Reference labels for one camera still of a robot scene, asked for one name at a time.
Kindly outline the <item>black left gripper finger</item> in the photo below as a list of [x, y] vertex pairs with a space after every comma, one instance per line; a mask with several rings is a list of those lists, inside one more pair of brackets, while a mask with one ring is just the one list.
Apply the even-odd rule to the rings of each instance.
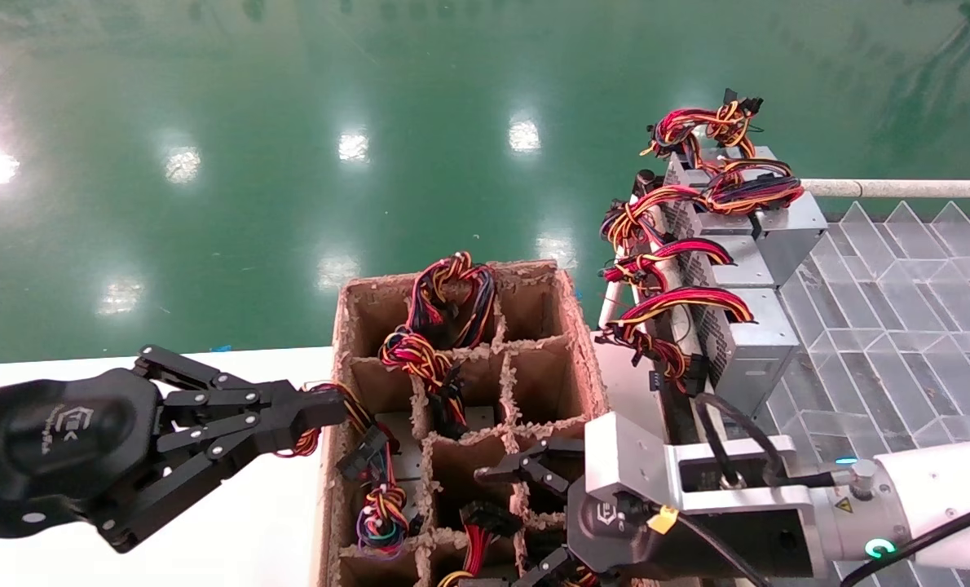
[[162, 415], [179, 426], [205, 425], [240, 413], [261, 417], [280, 430], [314, 430], [347, 420], [338, 387], [300, 391], [290, 382], [247, 382], [161, 346], [146, 346], [139, 353], [134, 374], [174, 387], [161, 401]]
[[98, 532], [126, 554], [208, 497], [254, 458], [294, 451], [312, 430], [304, 412], [243, 412], [158, 435], [134, 472], [94, 510]]

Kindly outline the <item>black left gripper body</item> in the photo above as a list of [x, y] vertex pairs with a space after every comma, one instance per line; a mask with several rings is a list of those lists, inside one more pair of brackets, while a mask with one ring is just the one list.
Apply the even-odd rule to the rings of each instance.
[[154, 471], [162, 396], [125, 369], [0, 386], [0, 538], [101, 517]]

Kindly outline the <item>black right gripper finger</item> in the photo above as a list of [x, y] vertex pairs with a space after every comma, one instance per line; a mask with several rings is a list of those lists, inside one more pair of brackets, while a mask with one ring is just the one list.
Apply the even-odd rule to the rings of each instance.
[[554, 497], [566, 498], [571, 482], [553, 471], [555, 458], [573, 458], [580, 464], [585, 459], [582, 439], [542, 439], [527, 450], [505, 454], [493, 466], [475, 471], [479, 483], [536, 483]]
[[592, 546], [567, 544], [542, 558], [517, 580], [461, 577], [459, 586], [608, 586], [608, 573], [593, 567]]

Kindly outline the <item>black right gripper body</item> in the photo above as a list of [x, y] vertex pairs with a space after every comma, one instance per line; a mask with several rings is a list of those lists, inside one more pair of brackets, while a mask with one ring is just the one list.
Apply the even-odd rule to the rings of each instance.
[[619, 580], [760, 579], [827, 574], [797, 510], [686, 514], [626, 492], [567, 494], [567, 546], [590, 571]]

